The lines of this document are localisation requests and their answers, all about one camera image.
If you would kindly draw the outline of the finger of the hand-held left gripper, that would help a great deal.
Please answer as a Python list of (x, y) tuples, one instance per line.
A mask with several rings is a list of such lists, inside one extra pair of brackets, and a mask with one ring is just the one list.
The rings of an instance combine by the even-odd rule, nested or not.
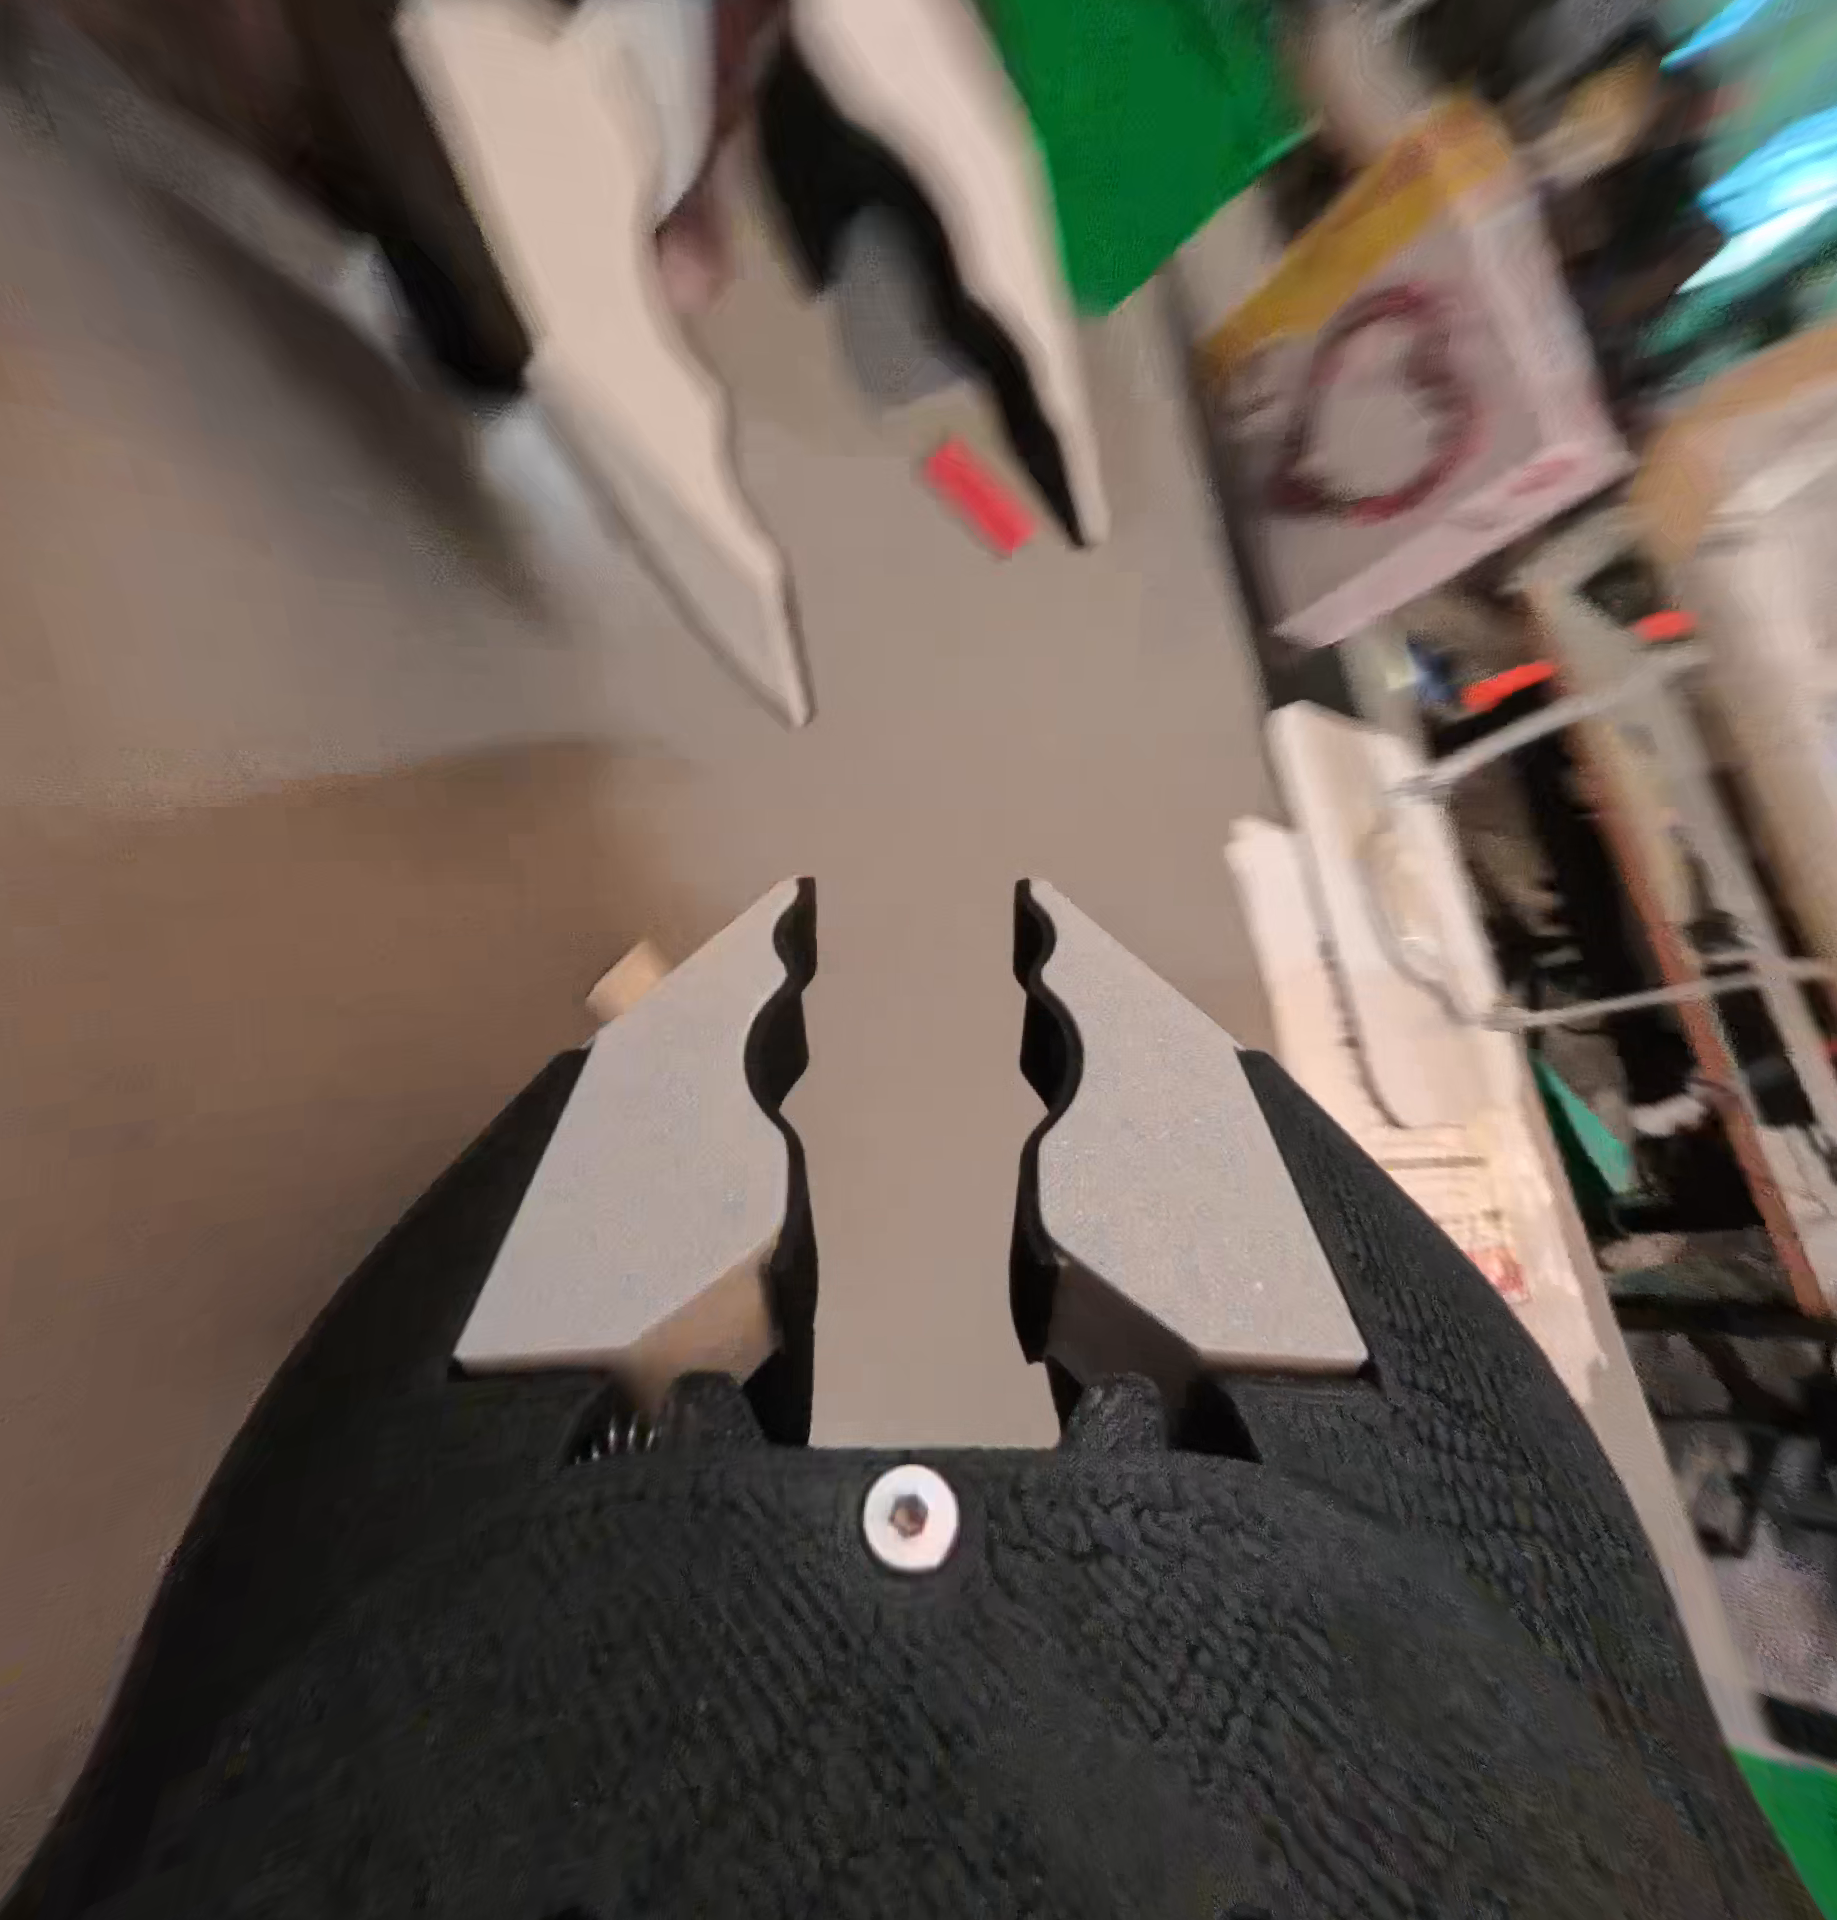
[(970, 5), (786, 5), (761, 78), (761, 165), (805, 289), (845, 234), (904, 228), (929, 319), (980, 374), (1076, 546), (1107, 539), (1098, 429), (1040, 143)]
[(657, 269), (657, 228), (714, 150), (712, 5), (403, 5), (401, 53), (530, 340), (538, 409), (691, 631), (802, 728), (786, 562)]

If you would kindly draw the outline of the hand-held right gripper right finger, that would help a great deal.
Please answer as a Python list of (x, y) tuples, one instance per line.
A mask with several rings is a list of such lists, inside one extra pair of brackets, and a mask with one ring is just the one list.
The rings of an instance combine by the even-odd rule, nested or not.
[(1019, 1158), (1011, 1320), (1053, 1396), (1142, 1378), (1349, 1381), (1370, 1362), (1241, 1043), (1060, 889), (1013, 893)]

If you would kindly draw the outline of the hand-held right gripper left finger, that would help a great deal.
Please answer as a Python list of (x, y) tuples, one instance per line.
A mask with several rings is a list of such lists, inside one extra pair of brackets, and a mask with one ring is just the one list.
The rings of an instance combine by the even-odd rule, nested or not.
[(452, 1349), (474, 1378), (691, 1373), (810, 1405), (816, 1245), (785, 1104), (807, 1065), (816, 889), (790, 877), (681, 964), (630, 953)]

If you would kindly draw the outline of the red lego plate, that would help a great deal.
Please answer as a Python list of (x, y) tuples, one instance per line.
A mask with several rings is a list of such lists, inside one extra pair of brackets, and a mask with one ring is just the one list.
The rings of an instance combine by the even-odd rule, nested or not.
[(1009, 560), (1034, 539), (1032, 512), (959, 438), (939, 442), (919, 471), (927, 493), (987, 554)]

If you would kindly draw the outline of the lego set box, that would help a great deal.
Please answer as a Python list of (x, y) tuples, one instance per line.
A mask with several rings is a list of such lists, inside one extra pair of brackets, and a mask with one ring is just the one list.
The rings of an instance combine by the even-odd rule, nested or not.
[(1505, 125), (1455, 95), (1187, 324), (1266, 631), (1326, 650), (1622, 483)]

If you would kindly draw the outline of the green plastic bin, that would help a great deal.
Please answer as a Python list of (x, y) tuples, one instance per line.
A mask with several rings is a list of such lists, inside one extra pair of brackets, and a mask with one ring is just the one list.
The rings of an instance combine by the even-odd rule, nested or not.
[(1837, 1771), (1731, 1748), (1747, 1785), (1826, 1919), (1837, 1919)]
[(1112, 314), (1307, 135), (1284, 5), (980, 3), (1045, 162), (1076, 312)]

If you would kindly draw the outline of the clear plastic bag with papers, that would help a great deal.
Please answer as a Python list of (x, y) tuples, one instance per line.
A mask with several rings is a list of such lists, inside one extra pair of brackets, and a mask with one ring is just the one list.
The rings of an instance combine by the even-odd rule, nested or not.
[(1565, 1237), (1550, 1170), (1521, 1120), (1481, 1108), (1465, 1123), (1358, 1131), (1361, 1147), (1508, 1305), (1590, 1410), (1605, 1359)]

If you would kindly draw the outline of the wooden book stand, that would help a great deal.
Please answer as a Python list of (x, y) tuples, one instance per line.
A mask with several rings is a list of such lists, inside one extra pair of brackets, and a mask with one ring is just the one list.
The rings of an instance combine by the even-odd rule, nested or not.
[[(1585, 691), (1583, 643), (1602, 642), (1620, 659), (1626, 639), (1598, 608), (1580, 600), (1572, 582), (1635, 546), (1692, 617), (1696, 643), (1664, 643), (1658, 660), (1635, 650), (1635, 665), (1608, 669), (1612, 680)], [(1701, 994), (1778, 990), (1821, 983), (1837, 1005), (1837, 324), (1775, 348), (1719, 375), (1689, 402), (1655, 442), (1622, 509), (1576, 518), (1525, 556), (1510, 584), (1536, 610), (1535, 623), (1562, 655), (1580, 665), (1560, 678), (1576, 689), (1542, 720), (1547, 733), (1587, 733), (1601, 719), (1635, 722), (1640, 697), (1658, 698), (1673, 675), (1692, 675), (1716, 719), (1710, 736), (1719, 765), (1737, 777), (1747, 827), (1766, 855), (1775, 892), (1794, 913), (1804, 959), (1770, 947), (1745, 950), (1745, 974), (1692, 977), (1686, 989), (1609, 999), (1601, 1011), (1686, 1005)], [(1490, 963), (1476, 960), (1476, 985), (1450, 964), (1457, 934), (1476, 938), (1455, 854), (1427, 846), (1444, 826), (1443, 801), (1485, 755), (1532, 743), (1536, 732), (1498, 733), (1487, 748), (1427, 768), (1406, 780), (1371, 784), (1371, 819), (1338, 872), (1323, 861), (1314, 878), (1342, 878), (1342, 905), (1314, 895), (1314, 928), (1296, 942), (1334, 964), (1338, 1014), (1363, 1052), (1380, 1027), (1429, 1038), (1498, 1033), (1521, 1038), (1560, 1015), (1532, 1015), (1498, 996)], [(1423, 833), (1413, 860), (1425, 888), (1423, 919), (1408, 927), (1387, 916), (1388, 840), (1395, 807), (1398, 844)]]

